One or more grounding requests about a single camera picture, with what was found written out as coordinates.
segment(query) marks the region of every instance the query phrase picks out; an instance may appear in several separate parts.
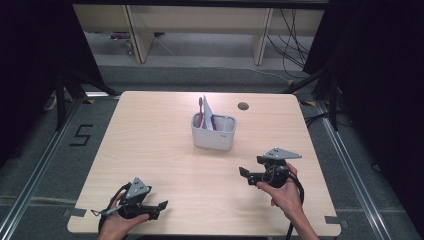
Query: white basket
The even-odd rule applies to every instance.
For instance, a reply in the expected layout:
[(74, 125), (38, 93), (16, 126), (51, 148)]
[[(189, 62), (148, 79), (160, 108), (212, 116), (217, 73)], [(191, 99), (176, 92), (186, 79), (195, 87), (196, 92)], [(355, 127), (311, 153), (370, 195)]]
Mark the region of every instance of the white basket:
[(199, 123), (199, 115), (199, 113), (194, 114), (191, 120), (194, 145), (202, 148), (231, 150), (236, 132), (236, 119), (231, 116), (213, 115), (216, 130), (208, 130), (204, 119), (202, 123)]

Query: hand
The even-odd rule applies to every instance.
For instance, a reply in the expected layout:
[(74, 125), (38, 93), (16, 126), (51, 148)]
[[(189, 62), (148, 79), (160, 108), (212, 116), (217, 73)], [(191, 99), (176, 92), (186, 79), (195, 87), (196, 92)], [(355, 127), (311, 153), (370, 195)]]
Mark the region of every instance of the hand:
[[(111, 208), (116, 207), (118, 201), (122, 198), (124, 193), (120, 193), (115, 201), (113, 201)], [(136, 225), (143, 223), (149, 219), (149, 214), (142, 214), (132, 219), (125, 219), (119, 215), (118, 212), (106, 218), (99, 233), (99, 240), (122, 240), (128, 232)]]
[[(293, 165), (287, 163), (287, 167), (297, 175), (297, 169)], [(258, 182), (256, 186), (272, 197), (271, 206), (280, 207), (288, 219), (291, 220), (297, 214), (303, 213), (299, 190), (291, 178), (288, 178), (281, 188), (271, 187), (264, 182)]]
[[(287, 163), (287, 166), (294, 175), (297, 175), (295, 167), (290, 163)], [(293, 223), (301, 239), (319, 239), (303, 212), (299, 190), (291, 178), (288, 178), (280, 188), (271, 187), (264, 182), (258, 182), (256, 186), (272, 197), (271, 206), (278, 206), (283, 210), (284, 215)]]

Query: black strap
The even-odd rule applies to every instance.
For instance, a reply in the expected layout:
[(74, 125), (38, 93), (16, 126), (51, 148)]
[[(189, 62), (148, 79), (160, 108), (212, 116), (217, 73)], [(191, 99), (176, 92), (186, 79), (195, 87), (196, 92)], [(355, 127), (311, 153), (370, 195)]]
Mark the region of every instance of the black strap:
[[(110, 199), (109, 205), (103, 209), (101, 212), (106, 212), (109, 211), (110, 208), (112, 207), (112, 203), (116, 200), (116, 198), (118, 197), (119, 193), (122, 192), (122, 190), (128, 190), (131, 187), (131, 183), (127, 183), (124, 186), (122, 186), (116, 193), (115, 195)], [(100, 234), (100, 230), (102, 230), (102, 226), (104, 224), (104, 222), (106, 221), (107, 216), (105, 215), (101, 215), (100, 220), (99, 220), (99, 226), (98, 226), (98, 230), (99, 230), (99, 234)]]

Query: gray floor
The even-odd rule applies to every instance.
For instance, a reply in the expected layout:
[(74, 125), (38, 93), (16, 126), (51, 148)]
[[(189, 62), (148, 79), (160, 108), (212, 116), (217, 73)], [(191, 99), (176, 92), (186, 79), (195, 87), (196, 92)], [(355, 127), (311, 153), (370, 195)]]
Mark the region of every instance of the gray floor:
[[(127, 52), (127, 42), (110, 40), (108, 33), (87, 33), (93, 54), (108, 86), (116, 90), (163, 91), (227, 91), (275, 93), (306, 75), (301, 69), (284, 61), (269, 44), (261, 66), (253, 64), (248, 36), (216, 34), (164, 34), (158, 36), (147, 62), (140, 65)], [(300, 39), (309, 48), (313, 39)], [(96, 89), (87, 86), (89, 91)], [(313, 86), (305, 87), (296, 96), (311, 100)], [(31, 198), (11, 239), (94, 239), (92, 235), (75, 235), (67, 231), (71, 209), (81, 191), (85, 177), (106, 131), (118, 100), (96, 99), (92, 104), (81, 104), (71, 118), (42, 181)], [(306, 117), (318, 114), (314, 106), (301, 106)], [(370, 165), (373, 160), (361, 144), (361, 136), (348, 116), (338, 115), (339, 134), (352, 158), (361, 180), (376, 205), (392, 239), (420, 239), (402, 205), (387, 181)], [(330, 195), (342, 225), (337, 239), (380, 239), (367, 218), (340, 160), (332, 139), (324, 125), (317, 120), (309, 127), (318, 159)], [(50, 139), (55, 134), (55, 111), (43, 115), (21, 146), (21, 155), (10, 159), (0, 169), (0, 216), (5, 218), (14, 200), (30, 178)], [(71, 147), (81, 139), (75, 133), (81, 124), (90, 141), (85, 147)]]

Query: metal rail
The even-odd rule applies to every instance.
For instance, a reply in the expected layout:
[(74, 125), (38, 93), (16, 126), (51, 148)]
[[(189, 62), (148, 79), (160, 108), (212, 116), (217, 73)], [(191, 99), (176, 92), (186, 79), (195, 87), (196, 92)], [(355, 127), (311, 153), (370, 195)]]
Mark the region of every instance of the metal rail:
[[(327, 112), (322, 102), (318, 102), (317, 106), (319, 114)], [(339, 155), (340, 161), (346, 171), (346, 174), (349, 177), (352, 187), (355, 190), (359, 203), (361, 204), (365, 215), (367, 216), (368, 221), (370, 222), (371, 228), (373, 229), (375, 236), (377, 237), (377, 239), (382, 240), (392, 239), (387, 230), (387, 226), (384, 222), (384, 219), (378, 211), (377, 206), (372, 200), (367, 188), (365, 187), (361, 176), (356, 170), (355, 164), (353, 163), (352, 158), (350, 157), (339, 133), (337, 131), (334, 131), (328, 119), (324, 118), (323, 122), (328, 132), (328, 135), (330, 136), (330, 139), (334, 144), (337, 154)]]
[(49, 145), (47, 146), (37, 166), (25, 184), (25, 187), (22, 189), (12, 208), (9, 210), (7, 216), (3, 219), (0, 227), (1, 239), (8, 240), (12, 237), (12, 234), (18, 226), (22, 216), (24, 215), (32, 196), (40, 185), (43, 176), (46, 173), (50, 162), (52, 161), (52, 157), (56, 153), (63, 139), (63, 136), (69, 127), (69, 123), (77, 112), (79, 106), (81, 106), (81, 103), (82, 99), (76, 99), (71, 103), (68, 110), (67, 121), (64, 123), (61, 129), (54, 133), (52, 139), (49, 142)]

